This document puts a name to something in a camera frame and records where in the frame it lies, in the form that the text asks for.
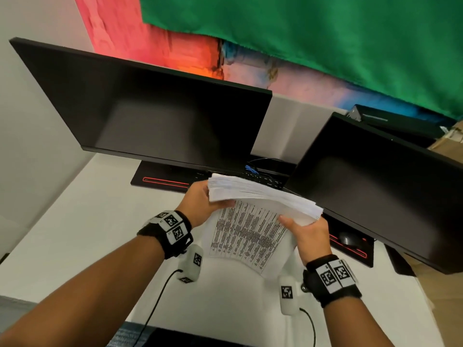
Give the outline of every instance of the black keyboard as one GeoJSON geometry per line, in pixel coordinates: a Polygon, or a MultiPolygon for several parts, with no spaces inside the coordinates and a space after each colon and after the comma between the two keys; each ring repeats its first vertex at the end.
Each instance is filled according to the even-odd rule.
{"type": "Polygon", "coordinates": [[[240,178],[254,181],[256,183],[266,185],[266,186],[272,187],[277,190],[281,190],[283,188],[283,183],[281,181],[278,181],[267,175],[254,174],[251,172],[243,172],[241,173],[240,178]]]}

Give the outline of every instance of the person's right arm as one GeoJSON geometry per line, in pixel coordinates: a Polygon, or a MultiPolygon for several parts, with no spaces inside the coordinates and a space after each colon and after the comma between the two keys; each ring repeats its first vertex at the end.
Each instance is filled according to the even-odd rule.
{"type": "MultiPolygon", "coordinates": [[[[279,220],[295,236],[304,266],[332,254],[324,218],[304,227],[282,215],[279,220]]],[[[340,298],[329,303],[324,313],[333,347],[394,347],[359,298],[340,298]]]]}

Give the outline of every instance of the green curtain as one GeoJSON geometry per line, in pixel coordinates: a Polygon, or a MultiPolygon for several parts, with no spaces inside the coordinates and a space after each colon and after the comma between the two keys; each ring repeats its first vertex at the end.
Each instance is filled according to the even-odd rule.
{"type": "Polygon", "coordinates": [[[140,0],[206,34],[440,112],[463,114],[463,0],[140,0]]]}

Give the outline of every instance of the black monitor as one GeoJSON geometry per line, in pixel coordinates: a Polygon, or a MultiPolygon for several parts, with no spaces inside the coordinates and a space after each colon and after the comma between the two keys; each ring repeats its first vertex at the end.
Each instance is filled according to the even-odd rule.
{"type": "Polygon", "coordinates": [[[272,92],[14,38],[11,45],[84,150],[243,171],[272,92]]]}
{"type": "Polygon", "coordinates": [[[285,188],[440,270],[463,271],[463,165],[333,113],[285,188]]]}

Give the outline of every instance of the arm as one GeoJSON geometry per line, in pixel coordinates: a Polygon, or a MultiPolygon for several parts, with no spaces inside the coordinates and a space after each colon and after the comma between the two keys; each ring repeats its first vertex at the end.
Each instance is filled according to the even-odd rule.
{"type": "MultiPolygon", "coordinates": [[[[295,236],[304,266],[332,253],[324,218],[305,227],[282,215],[280,222],[295,236]]],[[[324,313],[333,347],[394,347],[359,298],[340,298],[329,303],[324,313]]]]}
{"type": "MultiPolygon", "coordinates": [[[[194,183],[177,210],[192,227],[232,201],[209,202],[207,181],[194,183]]],[[[105,346],[164,261],[154,237],[137,236],[52,292],[0,336],[0,347],[105,346]]]]}

